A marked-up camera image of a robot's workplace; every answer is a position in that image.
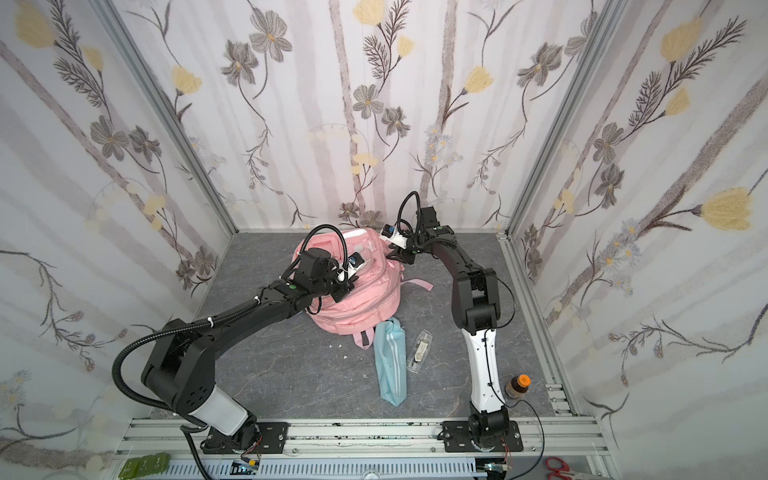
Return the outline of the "pink backpack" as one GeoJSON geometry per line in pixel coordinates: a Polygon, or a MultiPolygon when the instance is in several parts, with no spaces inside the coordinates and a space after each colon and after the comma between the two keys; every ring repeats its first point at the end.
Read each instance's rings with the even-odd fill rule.
{"type": "Polygon", "coordinates": [[[401,299],[404,266],[387,255],[388,243],[371,228],[357,228],[335,233],[320,233],[295,249],[298,258],[301,249],[321,249],[328,252],[337,266],[343,264],[343,254],[348,254],[349,274],[340,272],[340,279],[347,278],[351,289],[341,300],[324,296],[313,301],[310,317],[322,330],[341,336],[350,336],[355,344],[368,349],[373,345],[375,327],[396,313],[401,299]]]}

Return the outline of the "teal pencil case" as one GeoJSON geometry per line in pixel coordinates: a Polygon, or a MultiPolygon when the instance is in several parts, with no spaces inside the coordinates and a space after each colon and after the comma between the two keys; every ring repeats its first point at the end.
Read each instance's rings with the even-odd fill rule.
{"type": "Polygon", "coordinates": [[[405,331],[392,317],[375,327],[375,367],[380,397],[399,406],[407,397],[405,331]]]}

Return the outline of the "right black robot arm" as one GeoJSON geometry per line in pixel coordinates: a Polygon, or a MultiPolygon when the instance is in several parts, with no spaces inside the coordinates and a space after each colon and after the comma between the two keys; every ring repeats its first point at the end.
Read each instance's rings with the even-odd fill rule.
{"type": "Polygon", "coordinates": [[[380,232],[392,251],[387,255],[401,264],[412,265],[419,254],[439,260],[452,278],[451,313],[465,340],[471,378],[468,416],[469,443],[478,451],[503,448],[502,465],[511,466],[510,410],[502,396],[495,355],[497,332],[503,326],[496,272],[474,261],[459,244],[453,229],[442,225],[432,206],[424,206],[417,191],[409,192],[398,209],[394,224],[380,232]]]}

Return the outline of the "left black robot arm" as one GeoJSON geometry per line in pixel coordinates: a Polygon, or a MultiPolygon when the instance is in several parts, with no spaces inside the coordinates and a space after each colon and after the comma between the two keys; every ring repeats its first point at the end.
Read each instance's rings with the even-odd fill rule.
{"type": "Polygon", "coordinates": [[[226,452],[241,457],[255,452],[263,438],[257,418],[217,386],[215,364],[223,353],[258,331],[312,306],[320,307],[325,297],[340,301],[353,290],[357,273],[367,262],[337,227],[326,228],[340,241],[341,257],[303,241],[286,270],[252,299],[193,322],[173,320],[127,345],[112,365],[115,387],[137,403],[185,419],[181,431],[187,440],[208,431],[221,438],[226,452]],[[147,344],[153,350],[141,382],[150,396],[131,388],[122,373],[128,356],[147,344]]]}

